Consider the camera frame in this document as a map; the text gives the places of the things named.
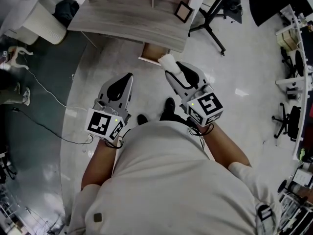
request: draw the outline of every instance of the concrete floor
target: concrete floor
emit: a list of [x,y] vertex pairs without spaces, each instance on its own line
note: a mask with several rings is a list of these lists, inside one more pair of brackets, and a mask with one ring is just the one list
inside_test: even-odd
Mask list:
[[[69,32],[59,45],[39,40],[27,49],[30,70],[56,97],[66,103],[81,55],[87,40],[80,32]],[[29,231],[42,235],[56,220],[63,222],[65,212],[60,181],[61,140],[31,122],[22,113],[10,111],[18,107],[37,122],[61,134],[65,108],[35,81],[26,69],[12,68],[10,72],[31,91],[31,103],[5,105],[5,134],[10,160],[18,174],[6,186],[21,206],[17,214],[28,225]]]
[[[271,120],[272,115],[280,115],[279,103],[286,101],[282,90],[275,85],[276,79],[285,77],[274,35],[283,26],[275,15],[257,27],[248,0],[242,0],[242,6],[242,25],[231,24],[231,19],[223,18],[215,18],[211,24],[226,48],[225,56],[220,55],[209,34],[201,30],[193,32],[187,39],[181,60],[205,72],[224,106],[224,113],[217,123],[246,153],[259,175],[268,178],[271,187],[277,190],[297,166],[297,162],[291,160],[294,143],[288,142],[285,148],[276,146],[273,134],[277,126]],[[197,15],[194,23],[201,20]],[[104,45],[101,53],[95,54],[92,46],[86,49],[75,74],[68,105],[92,108],[102,84],[125,72],[134,74],[134,87],[128,107],[132,117],[123,133],[136,126],[138,114],[145,113],[149,119],[158,119],[167,97],[172,96],[176,105],[180,104],[164,71],[159,66],[138,60],[141,44],[104,38]],[[178,107],[176,113],[186,117]],[[86,111],[67,110],[63,136],[86,141],[85,119]],[[62,142],[61,181],[66,214],[70,214],[73,197],[80,190],[82,175],[96,145],[96,139],[89,145]]]

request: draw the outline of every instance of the black pants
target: black pants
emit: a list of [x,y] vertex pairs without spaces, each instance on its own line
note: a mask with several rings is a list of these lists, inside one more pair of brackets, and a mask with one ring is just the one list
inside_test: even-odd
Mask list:
[[190,117],[185,120],[172,111],[165,110],[161,115],[160,121],[175,121],[197,129],[197,125],[190,119]]

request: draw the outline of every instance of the forearm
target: forearm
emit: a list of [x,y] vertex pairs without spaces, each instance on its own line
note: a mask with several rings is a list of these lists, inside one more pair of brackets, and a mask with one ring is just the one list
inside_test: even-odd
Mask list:
[[214,129],[208,135],[204,136],[204,140],[215,161],[223,165],[226,169],[233,162],[250,166],[250,162],[244,152],[216,123],[214,123]]
[[115,156],[116,149],[107,147],[103,140],[99,140],[94,155],[85,170],[82,189],[87,185],[101,186],[111,178]]

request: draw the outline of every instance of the gray pants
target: gray pants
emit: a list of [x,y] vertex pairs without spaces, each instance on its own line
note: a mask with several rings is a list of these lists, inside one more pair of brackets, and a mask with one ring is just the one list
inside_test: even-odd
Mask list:
[[10,87],[6,90],[0,91],[0,104],[22,104],[23,103],[23,95],[19,94],[16,90],[14,91],[15,87]]

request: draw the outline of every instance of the picture frame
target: picture frame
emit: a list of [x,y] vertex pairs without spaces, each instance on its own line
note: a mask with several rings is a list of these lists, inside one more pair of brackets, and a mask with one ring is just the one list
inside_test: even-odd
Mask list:
[[193,12],[192,8],[190,8],[183,1],[180,1],[174,15],[177,16],[185,24],[192,12]]

